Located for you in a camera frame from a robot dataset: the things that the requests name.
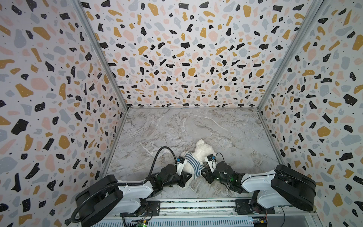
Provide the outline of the blue white striped knit sweater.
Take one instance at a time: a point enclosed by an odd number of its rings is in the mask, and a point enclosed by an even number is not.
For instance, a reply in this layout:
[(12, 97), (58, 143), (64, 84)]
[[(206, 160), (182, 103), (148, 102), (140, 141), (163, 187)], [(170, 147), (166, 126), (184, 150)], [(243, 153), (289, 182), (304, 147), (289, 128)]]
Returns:
[(188, 161), (188, 164), (191, 164), (194, 178), (197, 178), (201, 175), (201, 170), (204, 168), (202, 162), (198, 161), (190, 152), (187, 152), (184, 158)]

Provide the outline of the white fluffy teddy bear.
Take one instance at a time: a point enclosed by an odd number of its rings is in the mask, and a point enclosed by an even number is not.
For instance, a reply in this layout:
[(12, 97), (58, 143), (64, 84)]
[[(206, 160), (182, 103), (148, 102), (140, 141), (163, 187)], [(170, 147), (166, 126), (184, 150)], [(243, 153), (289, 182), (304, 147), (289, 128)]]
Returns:
[[(194, 151), (184, 151), (181, 154), (181, 157), (184, 157), (187, 152), (190, 152), (198, 161), (202, 162), (204, 167), (207, 164), (207, 162), (205, 161), (205, 157), (210, 155), (210, 154), (216, 155), (216, 153), (215, 153), (214, 149), (212, 148), (212, 146), (209, 145), (209, 144), (206, 144), (203, 139), (200, 139), (196, 143), (196, 147), (195, 147)], [(186, 173), (190, 173), (192, 175), (194, 174), (191, 164), (188, 164), (188, 163), (184, 165), (183, 171), (186, 172)], [(195, 178), (194, 178), (194, 175), (193, 175), (193, 177), (187, 182), (185, 187), (188, 187), (190, 185), (190, 183), (194, 179)]]

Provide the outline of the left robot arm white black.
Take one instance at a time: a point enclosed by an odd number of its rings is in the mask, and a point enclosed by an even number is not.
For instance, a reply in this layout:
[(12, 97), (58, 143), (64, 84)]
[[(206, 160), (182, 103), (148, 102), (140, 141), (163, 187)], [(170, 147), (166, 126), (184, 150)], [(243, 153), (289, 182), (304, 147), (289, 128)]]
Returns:
[(147, 198), (158, 195), (165, 187), (177, 185), (183, 188), (192, 177), (177, 164), (168, 164), (158, 173), (149, 172), (143, 181), (126, 182), (107, 175), (76, 196), (77, 207), (71, 222), (90, 227), (113, 209), (118, 213), (143, 213)]

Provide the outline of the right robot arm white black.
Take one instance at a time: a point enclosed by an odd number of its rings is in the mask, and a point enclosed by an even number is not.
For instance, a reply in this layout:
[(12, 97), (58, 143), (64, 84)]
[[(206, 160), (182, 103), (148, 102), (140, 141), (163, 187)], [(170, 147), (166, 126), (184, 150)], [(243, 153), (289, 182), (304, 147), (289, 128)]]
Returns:
[(285, 165), (277, 165), (265, 173), (241, 174), (222, 161), (209, 163), (209, 167), (201, 170), (201, 175), (208, 183), (217, 181), (235, 193), (253, 193), (250, 206), (256, 211), (276, 206), (313, 211), (316, 182)]

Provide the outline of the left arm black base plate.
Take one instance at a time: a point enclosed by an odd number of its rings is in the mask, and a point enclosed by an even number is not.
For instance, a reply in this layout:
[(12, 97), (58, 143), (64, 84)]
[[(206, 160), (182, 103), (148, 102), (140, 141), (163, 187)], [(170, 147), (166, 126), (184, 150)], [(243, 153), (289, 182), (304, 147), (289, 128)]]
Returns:
[(157, 217), (160, 214), (161, 201), (142, 200), (141, 206), (133, 213), (125, 213), (125, 217)]

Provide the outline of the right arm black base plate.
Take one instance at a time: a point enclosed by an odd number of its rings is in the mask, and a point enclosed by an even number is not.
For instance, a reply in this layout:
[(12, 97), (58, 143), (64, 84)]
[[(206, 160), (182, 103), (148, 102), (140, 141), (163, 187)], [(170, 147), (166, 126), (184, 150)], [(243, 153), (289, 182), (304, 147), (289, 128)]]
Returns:
[(248, 215), (248, 214), (275, 214), (274, 208), (266, 209), (257, 203), (257, 196), (260, 191), (254, 191), (252, 198), (248, 199), (238, 199), (235, 200), (235, 212), (238, 215)]

